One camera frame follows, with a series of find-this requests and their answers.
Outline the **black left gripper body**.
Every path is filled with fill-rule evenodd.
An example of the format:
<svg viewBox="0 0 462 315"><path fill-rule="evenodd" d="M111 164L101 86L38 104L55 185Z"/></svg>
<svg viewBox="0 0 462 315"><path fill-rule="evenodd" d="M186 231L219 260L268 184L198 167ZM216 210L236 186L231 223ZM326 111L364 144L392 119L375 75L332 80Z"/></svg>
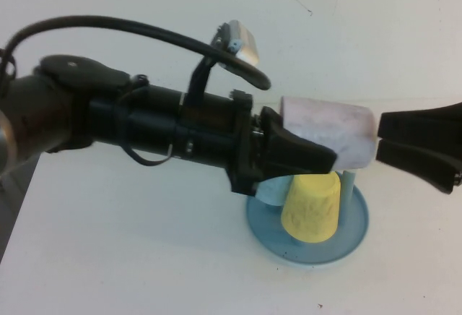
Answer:
<svg viewBox="0 0 462 315"><path fill-rule="evenodd" d="M225 170L231 191L253 196L263 173L252 137L253 96L187 93L179 110L179 158Z"/></svg>

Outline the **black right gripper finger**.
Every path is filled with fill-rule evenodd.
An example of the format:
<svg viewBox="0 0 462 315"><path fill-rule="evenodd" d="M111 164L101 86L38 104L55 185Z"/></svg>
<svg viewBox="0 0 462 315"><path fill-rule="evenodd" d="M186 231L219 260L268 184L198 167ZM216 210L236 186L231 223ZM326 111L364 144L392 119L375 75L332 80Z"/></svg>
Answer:
<svg viewBox="0 0 462 315"><path fill-rule="evenodd" d="M378 136L382 139L460 139L461 103L427 110L382 113Z"/></svg>
<svg viewBox="0 0 462 315"><path fill-rule="evenodd" d="M375 159L422 179L444 194L461 186L461 161L429 150L382 139Z"/></svg>

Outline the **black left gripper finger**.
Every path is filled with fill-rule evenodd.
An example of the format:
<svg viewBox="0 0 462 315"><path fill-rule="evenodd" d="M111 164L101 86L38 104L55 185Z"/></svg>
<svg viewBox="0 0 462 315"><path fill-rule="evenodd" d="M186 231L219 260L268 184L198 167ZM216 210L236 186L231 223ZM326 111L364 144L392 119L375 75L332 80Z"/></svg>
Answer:
<svg viewBox="0 0 462 315"><path fill-rule="evenodd" d="M259 119L259 168L264 178L330 173L337 159L333 150L286 130L282 116L272 108L262 108Z"/></svg>

